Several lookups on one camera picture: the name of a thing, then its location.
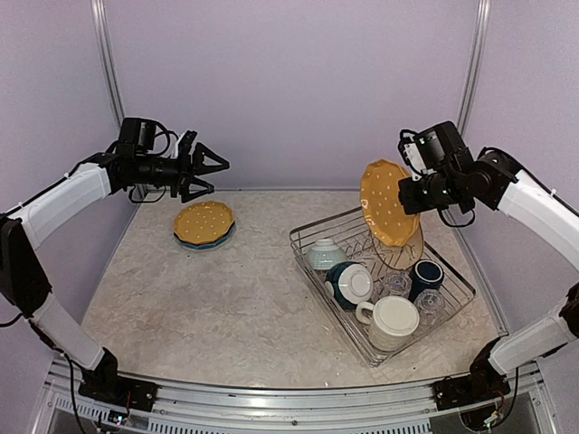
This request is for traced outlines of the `cream bird pattern plate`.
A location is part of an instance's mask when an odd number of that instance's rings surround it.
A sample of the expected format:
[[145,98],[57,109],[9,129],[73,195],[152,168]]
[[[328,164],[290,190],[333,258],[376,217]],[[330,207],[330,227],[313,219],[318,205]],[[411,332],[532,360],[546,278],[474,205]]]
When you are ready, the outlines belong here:
[[421,224],[418,225],[413,236],[402,247],[386,246],[375,235],[372,235],[372,241],[374,251],[378,258],[391,269],[410,269],[422,258],[424,252],[424,238]]

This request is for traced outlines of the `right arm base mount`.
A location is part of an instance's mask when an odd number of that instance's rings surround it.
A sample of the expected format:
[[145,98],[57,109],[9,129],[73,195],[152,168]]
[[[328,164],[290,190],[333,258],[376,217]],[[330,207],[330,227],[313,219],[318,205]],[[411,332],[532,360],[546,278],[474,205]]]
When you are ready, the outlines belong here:
[[432,391],[437,410],[449,410],[506,396],[511,389],[504,376],[467,374],[434,382]]

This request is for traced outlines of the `yellow polka dot plate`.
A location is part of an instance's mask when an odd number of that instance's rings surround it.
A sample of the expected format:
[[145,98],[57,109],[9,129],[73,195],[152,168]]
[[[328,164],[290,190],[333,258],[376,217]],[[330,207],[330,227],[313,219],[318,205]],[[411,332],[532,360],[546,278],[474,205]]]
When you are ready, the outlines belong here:
[[403,247],[419,227],[420,216],[407,215],[398,197],[398,183],[409,176],[398,164],[379,159],[361,177],[359,198],[365,222],[388,247]]
[[235,223],[233,210],[216,201],[194,203],[174,219],[174,235],[192,243],[207,243],[222,237]]

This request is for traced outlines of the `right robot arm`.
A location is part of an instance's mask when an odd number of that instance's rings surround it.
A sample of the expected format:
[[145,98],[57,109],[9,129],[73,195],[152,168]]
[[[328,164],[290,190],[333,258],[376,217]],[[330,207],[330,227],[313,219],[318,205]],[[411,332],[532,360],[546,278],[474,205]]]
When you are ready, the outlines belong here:
[[[526,226],[573,267],[578,265],[578,212],[510,154],[488,146],[473,156],[451,121],[422,132],[402,130],[398,151],[413,173],[399,183],[405,213],[443,212],[452,205],[467,213],[482,203]],[[487,344],[470,366],[463,394],[482,401],[507,373],[577,337],[578,288],[571,287],[545,317]]]

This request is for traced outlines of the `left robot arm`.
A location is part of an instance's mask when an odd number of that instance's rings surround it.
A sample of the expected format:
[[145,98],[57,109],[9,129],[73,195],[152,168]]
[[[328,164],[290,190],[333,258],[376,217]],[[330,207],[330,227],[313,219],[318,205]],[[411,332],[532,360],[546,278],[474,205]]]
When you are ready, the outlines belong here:
[[168,141],[172,155],[157,153],[157,137],[170,132],[152,119],[124,118],[109,148],[79,162],[70,173],[1,216],[1,293],[32,329],[81,368],[83,381],[109,402],[127,392],[118,361],[97,344],[52,292],[36,251],[56,230],[86,208],[120,190],[166,187],[187,203],[212,193],[204,175],[229,169],[229,162],[197,142],[187,130]]

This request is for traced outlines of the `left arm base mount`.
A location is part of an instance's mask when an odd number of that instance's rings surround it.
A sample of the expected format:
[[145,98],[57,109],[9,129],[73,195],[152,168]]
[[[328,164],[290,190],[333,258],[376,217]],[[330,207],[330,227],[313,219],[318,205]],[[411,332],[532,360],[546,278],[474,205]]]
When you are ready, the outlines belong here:
[[95,372],[84,369],[81,374],[81,396],[128,410],[152,411],[158,391],[158,385],[154,382],[120,376],[117,373],[99,377]]

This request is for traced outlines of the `blue polka dot plate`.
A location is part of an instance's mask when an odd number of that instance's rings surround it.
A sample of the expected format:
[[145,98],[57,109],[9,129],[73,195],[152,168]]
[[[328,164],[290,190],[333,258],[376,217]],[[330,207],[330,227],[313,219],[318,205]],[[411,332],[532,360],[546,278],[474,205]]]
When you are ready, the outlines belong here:
[[180,246],[189,250],[213,250],[225,244],[225,242],[227,242],[234,235],[235,231],[236,224],[233,223],[230,229],[222,237],[216,241],[207,243],[192,243],[189,241],[183,241],[176,234],[174,235],[174,239]]

